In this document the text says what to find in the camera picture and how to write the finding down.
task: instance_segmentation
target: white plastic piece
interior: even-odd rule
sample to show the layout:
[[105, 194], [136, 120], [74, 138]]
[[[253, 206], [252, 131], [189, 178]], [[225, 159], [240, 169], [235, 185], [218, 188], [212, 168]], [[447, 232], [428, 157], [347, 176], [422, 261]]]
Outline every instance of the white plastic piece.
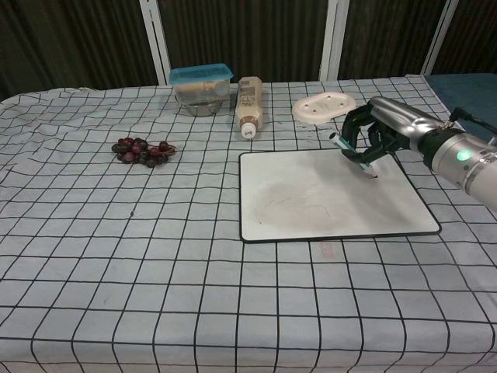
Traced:
[[242, 125], [242, 136], [243, 138], [251, 139], [257, 133], [257, 127], [252, 122], [246, 122]]
[[324, 92], [299, 99], [292, 109], [294, 119], [309, 124], [323, 124], [356, 108], [356, 100], [345, 93]]

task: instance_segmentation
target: white plastic plate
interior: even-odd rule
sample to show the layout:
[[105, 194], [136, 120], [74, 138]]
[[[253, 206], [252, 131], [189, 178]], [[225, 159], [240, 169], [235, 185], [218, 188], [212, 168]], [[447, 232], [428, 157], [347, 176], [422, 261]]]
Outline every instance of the white plastic plate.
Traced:
[[356, 108], [356, 100], [345, 93], [324, 92], [299, 99], [292, 109], [294, 119], [309, 124], [323, 124]]
[[390, 155], [369, 179], [338, 149], [240, 157], [245, 242], [425, 235], [440, 226]]

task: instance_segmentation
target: plastic container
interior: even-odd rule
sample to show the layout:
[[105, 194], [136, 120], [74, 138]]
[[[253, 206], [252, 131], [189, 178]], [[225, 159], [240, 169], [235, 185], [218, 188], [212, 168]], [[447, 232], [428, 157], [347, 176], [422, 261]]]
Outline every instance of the plastic container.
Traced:
[[241, 78], [238, 82], [238, 99], [235, 116], [240, 132], [246, 139], [255, 136], [262, 128], [262, 82], [256, 76]]
[[226, 64], [175, 68], [169, 74], [176, 99], [192, 115], [211, 115], [230, 96], [233, 73]]

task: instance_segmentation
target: food container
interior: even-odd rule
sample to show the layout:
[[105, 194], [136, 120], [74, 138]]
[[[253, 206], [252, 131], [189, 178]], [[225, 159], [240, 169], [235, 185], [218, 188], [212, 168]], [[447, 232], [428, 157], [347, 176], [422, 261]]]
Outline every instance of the food container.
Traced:
[[230, 97], [233, 76], [226, 64], [205, 64], [175, 68], [169, 74], [176, 99], [192, 115], [205, 117], [216, 113]]

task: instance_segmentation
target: bottle cap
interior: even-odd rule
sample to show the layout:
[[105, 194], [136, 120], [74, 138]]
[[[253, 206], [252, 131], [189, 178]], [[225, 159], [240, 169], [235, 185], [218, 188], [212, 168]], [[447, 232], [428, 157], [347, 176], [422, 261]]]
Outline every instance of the bottle cap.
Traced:
[[252, 122], [245, 122], [240, 128], [242, 130], [242, 136], [244, 138], [253, 138], [257, 133], [257, 127]]

